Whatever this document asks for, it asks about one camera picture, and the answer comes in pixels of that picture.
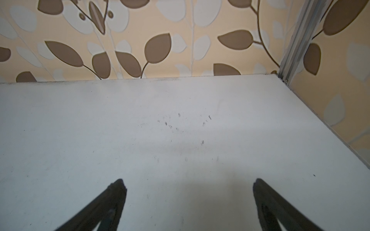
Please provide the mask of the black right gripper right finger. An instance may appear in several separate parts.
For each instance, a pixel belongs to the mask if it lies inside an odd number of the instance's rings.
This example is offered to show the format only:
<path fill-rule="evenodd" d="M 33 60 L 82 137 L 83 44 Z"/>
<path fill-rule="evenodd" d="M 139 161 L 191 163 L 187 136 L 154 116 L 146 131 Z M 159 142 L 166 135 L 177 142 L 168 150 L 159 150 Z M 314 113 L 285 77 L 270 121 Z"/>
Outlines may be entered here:
<path fill-rule="evenodd" d="M 287 231 L 322 230 L 262 179 L 253 184 L 253 196 L 263 231 L 280 231 L 281 226 Z"/>

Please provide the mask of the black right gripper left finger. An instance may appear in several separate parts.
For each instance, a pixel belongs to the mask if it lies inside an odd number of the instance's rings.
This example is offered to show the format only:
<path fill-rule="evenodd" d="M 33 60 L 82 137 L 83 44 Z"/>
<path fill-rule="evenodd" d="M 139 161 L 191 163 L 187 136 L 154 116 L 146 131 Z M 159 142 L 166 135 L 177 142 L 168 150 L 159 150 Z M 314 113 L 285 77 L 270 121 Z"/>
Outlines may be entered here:
<path fill-rule="evenodd" d="M 92 202 L 70 220 L 58 227 L 58 231 L 116 231 L 123 212 L 127 188 L 122 179 L 110 184 Z"/>

